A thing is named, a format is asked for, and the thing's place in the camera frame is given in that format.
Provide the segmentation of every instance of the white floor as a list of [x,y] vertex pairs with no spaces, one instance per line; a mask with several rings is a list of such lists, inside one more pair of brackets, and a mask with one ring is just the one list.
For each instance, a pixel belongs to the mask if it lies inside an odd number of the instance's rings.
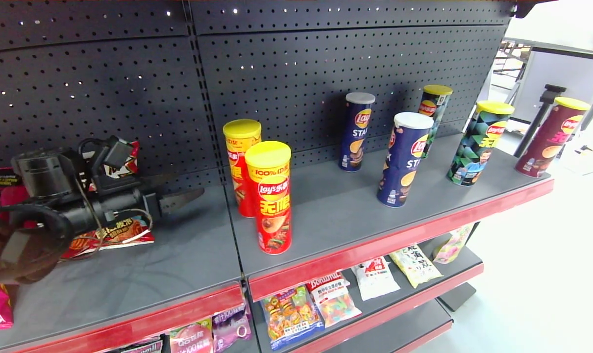
[[477,293],[417,353],[593,352],[593,173],[549,172],[551,194],[482,220],[469,241],[485,263]]

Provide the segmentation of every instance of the red lay's can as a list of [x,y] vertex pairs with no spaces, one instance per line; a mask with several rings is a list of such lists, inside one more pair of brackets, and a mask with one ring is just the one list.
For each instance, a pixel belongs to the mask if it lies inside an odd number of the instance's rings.
[[566,97],[558,97],[555,102],[556,105],[514,167],[527,176],[543,176],[579,125],[586,110],[591,107],[588,103]]
[[244,217],[255,217],[254,200],[250,197],[251,180],[248,178],[245,152],[261,141],[261,123],[251,119],[230,121],[222,127],[227,142],[229,167],[238,211]]
[[281,254],[292,244],[290,220],[290,147],[266,141],[245,153],[251,189],[254,190],[259,248]]
[[346,128],[341,143],[338,167],[347,172],[357,172],[362,167],[364,139],[371,119],[371,105],[375,96],[370,93],[352,92],[346,95]]

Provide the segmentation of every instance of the yellow snack package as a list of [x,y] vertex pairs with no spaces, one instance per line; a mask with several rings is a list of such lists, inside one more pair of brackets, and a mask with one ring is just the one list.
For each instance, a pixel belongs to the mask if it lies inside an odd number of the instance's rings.
[[390,254],[390,258],[399,266],[414,288],[421,283],[443,276],[418,245],[397,250]]

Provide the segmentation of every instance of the maroon lay's can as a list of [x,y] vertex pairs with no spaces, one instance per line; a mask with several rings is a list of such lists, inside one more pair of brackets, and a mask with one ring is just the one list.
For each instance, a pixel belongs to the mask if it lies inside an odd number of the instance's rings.
[[527,176],[543,176],[551,161],[577,129],[586,110],[591,107],[588,103],[566,97],[558,97],[555,102],[556,105],[514,167]]

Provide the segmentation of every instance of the black stand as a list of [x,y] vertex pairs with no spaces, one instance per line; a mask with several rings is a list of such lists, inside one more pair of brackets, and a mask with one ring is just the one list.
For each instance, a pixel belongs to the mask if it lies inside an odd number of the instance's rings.
[[567,89],[565,87],[545,85],[545,92],[543,92],[543,94],[541,95],[541,103],[543,103],[543,105],[541,105],[541,109],[538,111],[538,114],[536,114],[536,117],[534,117],[534,121],[532,121],[532,123],[530,124],[530,127],[529,129],[527,129],[527,132],[523,136],[523,139],[521,140],[519,147],[517,147],[517,150],[514,152],[514,157],[520,158],[523,155],[523,153],[529,146],[530,141],[532,141],[532,138],[534,138],[536,130],[538,130],[538,127],[543,122],[543,118],[545,118],[545,115],[549,111],[549,108],[552,104],[554,104],[554,100],[557,96],[560,96],[560,94],[566,90]]
[[[467,244],[469,243],[469,239],[471,239],[471,236],[473,235],[473,233],[479,225],[479,222],[473,224],[473,228],[471,229],[471,233],[469,234],[469,238],[467,239]],[[462,283],[456,288],[453,288],[452,290],[448,291],[447,293],[440,295],[440,297],[438,297],[438,300],[440,300],[440,302],[444,304],[447,307],[447,309],[451,311],[456,311],[464,303],[466,303],[467,300],[469,300],[473,296],[473,294],[475,294],[476,291],[477,290],[473,288],[471,284]]]

